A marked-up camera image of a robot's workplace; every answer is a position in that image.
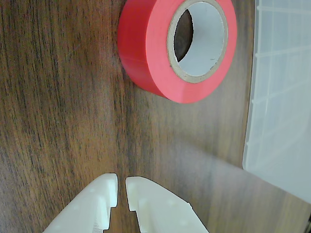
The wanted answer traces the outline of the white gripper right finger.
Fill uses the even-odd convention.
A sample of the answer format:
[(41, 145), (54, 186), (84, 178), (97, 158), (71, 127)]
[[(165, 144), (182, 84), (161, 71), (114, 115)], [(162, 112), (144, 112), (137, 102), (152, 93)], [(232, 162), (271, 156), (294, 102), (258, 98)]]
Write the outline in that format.
[(125, 180), (129, 210), (141, 233), (207, 233), (190, 203), (144, 177)]

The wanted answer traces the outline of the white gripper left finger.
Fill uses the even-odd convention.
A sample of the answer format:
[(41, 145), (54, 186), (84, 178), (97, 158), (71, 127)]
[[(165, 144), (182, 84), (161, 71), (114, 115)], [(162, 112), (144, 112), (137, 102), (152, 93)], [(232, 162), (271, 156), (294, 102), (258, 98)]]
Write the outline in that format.
[(49, 224), (45, 233), (102, 233), (118, 203), (118, 177), (106, 173), (87, 185)]

